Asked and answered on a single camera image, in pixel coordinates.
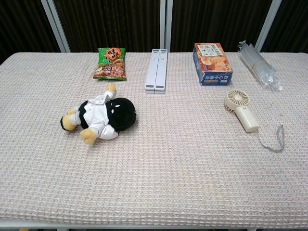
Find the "black plush head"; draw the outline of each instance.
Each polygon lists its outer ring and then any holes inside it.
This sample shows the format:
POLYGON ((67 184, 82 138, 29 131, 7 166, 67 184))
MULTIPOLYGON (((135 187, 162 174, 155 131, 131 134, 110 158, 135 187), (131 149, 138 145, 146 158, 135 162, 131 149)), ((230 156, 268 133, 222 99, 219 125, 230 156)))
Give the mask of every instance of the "black plush head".
POLYGON ((136 121, 133 103, 126 98, 115 98, 106 103, 109 124, 117 131, 124 131, 136 121))

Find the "white folding stand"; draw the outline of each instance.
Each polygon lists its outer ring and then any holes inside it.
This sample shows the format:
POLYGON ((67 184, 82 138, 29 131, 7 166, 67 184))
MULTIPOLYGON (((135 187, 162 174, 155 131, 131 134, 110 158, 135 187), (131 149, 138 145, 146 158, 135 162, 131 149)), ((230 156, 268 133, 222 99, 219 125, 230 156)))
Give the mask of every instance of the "white folding stand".
POLYGON ((153 49, 145 83, 145 93, 165 93, 168 51, 153 49))

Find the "dark curtain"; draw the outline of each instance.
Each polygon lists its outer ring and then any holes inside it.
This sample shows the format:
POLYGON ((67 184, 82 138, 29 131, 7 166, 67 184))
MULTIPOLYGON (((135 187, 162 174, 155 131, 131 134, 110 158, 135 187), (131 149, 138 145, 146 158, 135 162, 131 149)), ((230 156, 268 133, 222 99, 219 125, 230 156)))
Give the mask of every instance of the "dark curtain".
POLYGON ((261 51, 308 53, 307 0, 282 0, 261 51))
POLYGON ((59 52, 40 0, 0 1, 0 64, 16 52, 59 52))
POLYGON ((220 42, 237 51, 240 41, 255 45, 271 0, 173 0, 171 51, 193 51, 195 42, 220 42))
POLYGON ((160 0, 54 0, 71 52, 159 48, 160 0))

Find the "white plush outfit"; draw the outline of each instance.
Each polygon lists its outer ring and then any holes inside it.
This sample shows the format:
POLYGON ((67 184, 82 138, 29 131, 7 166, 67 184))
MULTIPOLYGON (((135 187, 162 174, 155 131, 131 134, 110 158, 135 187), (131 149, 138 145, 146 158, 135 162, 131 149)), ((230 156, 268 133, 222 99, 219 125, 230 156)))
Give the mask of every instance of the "white plush outfit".
MULTIPOLYGON (((88 100, 87 105, 84 106, 86 110, 83 118, 87 122, 89 128, 95 132, 95 134, 104 140, 111 140, 118 136, 115 129, 109 125, 109 119, 107 116, 107 108, 105 103, 114 99, 116 94, 113 91, 106 91, 103 95, 97 96, 95 99, 88 100)), ((80 125, 80 106, 74 107, 74 114, 70 115, 70 122, 73 125, 80 125)))

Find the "fan handle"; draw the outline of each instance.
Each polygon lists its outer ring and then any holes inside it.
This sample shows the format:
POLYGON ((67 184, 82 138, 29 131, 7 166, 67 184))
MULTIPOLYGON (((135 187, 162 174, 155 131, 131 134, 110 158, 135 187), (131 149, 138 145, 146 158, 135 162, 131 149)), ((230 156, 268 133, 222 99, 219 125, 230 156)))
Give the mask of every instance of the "fan handle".
POLYGON ((234 112, 236 113, 246 132, 254 132, 261 127, 248 106, 237 107, 235 108, 234 112))

